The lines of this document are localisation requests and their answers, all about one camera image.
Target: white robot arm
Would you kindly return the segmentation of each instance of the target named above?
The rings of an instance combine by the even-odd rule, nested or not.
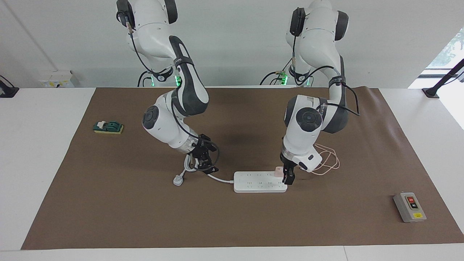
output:
[[[333,11],[328,0],[315,0],[308,8],[297,8],[290,21],[287,43],[293,47],[293,63],[289,69],[296,84],[302,85],[309,76],[310,67],[317,68],[329,79],[329,100],[297,95],[287,105],[281,161],[284,164],[285,184],[295,179],[293,168],[311,172],[322,158],[314,149],[320,131],[336,133],[348,122],[343,58],[335,41],[340,40],[348,27],[348,16]]]
[[[216,151],[217,146],[184,123],[184,118],[206,110],[209,97],[187,48],[171,33],[169,24],[177,20],[174,0],[138,0],[134,9],[127,0],[118,0],[116,5],[118,20],[129,30],[129,46],[137,55],[147,57],[151,68],[144,66],[155,75],[157,85],[174,82],[172,70],[156,73],[172,64],[182,80],[178,88],[159,96],[147,109],[143,127],[171,148],[191,154],[199,161],[197,170],[207,174],[218,171],[209,157],[209,151]]]

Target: gray switch box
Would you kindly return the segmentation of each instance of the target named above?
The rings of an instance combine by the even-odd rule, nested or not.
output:
[[[414,193],[402,192],[393,196],[393,200],[404,222],[418,222],[427,219]]]

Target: power plug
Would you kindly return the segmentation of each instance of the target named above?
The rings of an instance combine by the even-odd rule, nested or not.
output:
[[[176,186],[180,186],[182,185],[182,183],[184,182],[184,177],[181,176],[181,175],[176,175],[174,180],[173,180],[173,184],[176,185]]]

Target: white wall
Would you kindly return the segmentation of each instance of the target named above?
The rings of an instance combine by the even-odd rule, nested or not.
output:
[[[126,46],[115,1],[0,0],[0,55],[9,53],[16,61],[2,60],[0,73],[21,87],[37,86],[38,72],[54,68],[72,70],[85,87],[134,86],[143,67]],[[290,58],[284,37],[288,19],[310,0],[176,3],[179,19],[173,30],[187,45],[203,83],[255,85]],[[407,88],[464,25],[461,0],[332,4],[350,16],[345,38],[338,42],[350,86]],[[28,76],[15,68],[25,68]],[[316,78],[316,85],[325,84],[322,74]]]

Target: brown mat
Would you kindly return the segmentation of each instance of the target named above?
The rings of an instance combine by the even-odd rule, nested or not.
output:
[[[362,116],[350,115],[343,131],[318,139],[337,151],[340,169],[325,176],[297,170],[283,194],[236,194],[202,173],[187,173],[174,186],[184,155],[141,125],[166,91],[96,90],[22,249],[464,242],[379,90],[357,88]],[[225,179],[281,165],[287,101],[327,96],[316,88],[208,92],[206,113],[187,123],[220,146],[216,175]],[[123,123],[123,133],[95,134],[101,120]],[[416,193],[427,221],[402,223],[392,200],[401,191]]]

